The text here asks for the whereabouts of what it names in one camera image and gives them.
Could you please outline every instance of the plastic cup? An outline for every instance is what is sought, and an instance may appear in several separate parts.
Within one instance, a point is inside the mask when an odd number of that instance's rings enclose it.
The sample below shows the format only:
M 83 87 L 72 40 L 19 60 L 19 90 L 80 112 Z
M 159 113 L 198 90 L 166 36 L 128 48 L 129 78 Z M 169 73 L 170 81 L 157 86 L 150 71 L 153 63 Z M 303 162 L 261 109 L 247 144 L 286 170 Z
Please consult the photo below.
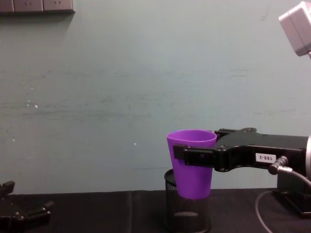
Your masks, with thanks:
M 185 165 L 184 160 L 174 158 L 173 146 L 212 148 L 217 135 L 208 130 L 178 130 L 167 135 L 167 142 L 176 180 L 177 192 L 183 198 L 202 199 L 210 195 L 213 168 Z

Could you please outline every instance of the electrical outlet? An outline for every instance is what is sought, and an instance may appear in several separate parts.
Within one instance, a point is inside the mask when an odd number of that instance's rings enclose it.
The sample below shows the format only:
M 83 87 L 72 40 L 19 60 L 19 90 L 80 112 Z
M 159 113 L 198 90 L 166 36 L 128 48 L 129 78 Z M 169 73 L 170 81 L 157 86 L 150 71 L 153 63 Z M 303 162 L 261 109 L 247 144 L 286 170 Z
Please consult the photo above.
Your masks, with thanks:
M 43 11 L 42 0 L 14 0 L 15 12 L 41 12 Z
M 13 0 L 0 0 L 0 13 L 14 12 Z
M 44 11 L 73 11 L 72 0 L 43 0 Z

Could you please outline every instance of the cup rim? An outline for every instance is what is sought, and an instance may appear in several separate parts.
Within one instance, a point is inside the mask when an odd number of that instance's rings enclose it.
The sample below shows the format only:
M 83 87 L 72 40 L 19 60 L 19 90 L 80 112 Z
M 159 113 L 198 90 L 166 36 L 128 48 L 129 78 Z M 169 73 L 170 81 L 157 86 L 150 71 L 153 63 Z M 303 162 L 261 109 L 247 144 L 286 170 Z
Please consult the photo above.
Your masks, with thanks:
M 166 138 L 167 139 L 172 139 L 172 140 L 175 140 L 176 138 L 172 138 L 171 135 L 174 134 L 174 133 L 177 133 L 179 131 L 201 131 L 201 132 L 206 132 L 206 133 L 211 133 L 214 135 L 213 138 L 209 139 L 209 140 L 202 140 L 202 141 L 194 141 L 194 140 L 183 140 L 182 141 L 185 141 L 185 142 L 208 142 L 208 141 L 212 141 L 212 140 L 215 140 L 215 138 L 217 138 L 217 135 L 211 131 L 211 130 L 202 130 L 202 129 L 183 129 L 183 130 L 176 130 L 176 131 L 172 131 L 170 133 L 168 133 L 166 135 Z

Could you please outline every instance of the black mesh cylinder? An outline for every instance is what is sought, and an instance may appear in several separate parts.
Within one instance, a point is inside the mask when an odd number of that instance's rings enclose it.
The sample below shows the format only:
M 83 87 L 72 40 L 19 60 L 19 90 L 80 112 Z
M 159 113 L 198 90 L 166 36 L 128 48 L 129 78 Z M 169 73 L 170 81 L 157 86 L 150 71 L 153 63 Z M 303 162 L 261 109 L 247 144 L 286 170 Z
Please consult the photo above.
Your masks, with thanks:
M 166 226 L 172 233 L 206 233 L 210 229 L 207 200 L 181 197 L 176 188 L 173 170 L 165 173 Z

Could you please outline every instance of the black tablecloth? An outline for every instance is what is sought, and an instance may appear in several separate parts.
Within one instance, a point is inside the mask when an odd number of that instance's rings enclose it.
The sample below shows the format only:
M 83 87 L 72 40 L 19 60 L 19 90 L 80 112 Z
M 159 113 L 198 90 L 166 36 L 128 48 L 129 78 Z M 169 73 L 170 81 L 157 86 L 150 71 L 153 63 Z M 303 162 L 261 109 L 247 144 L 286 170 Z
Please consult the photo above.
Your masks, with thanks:
M 255 212 L 255 199 L 265 189 L 213 190 L 209 198 L 210 233 L 265 233 Z M 167 233 L 165 191 L 17 195 L 21 203 L 55 202 L 48 227 L 30 233 Z M 311 219 L 302 219 L 272 194 L 259 206 L 274 233 L 311 233 Z

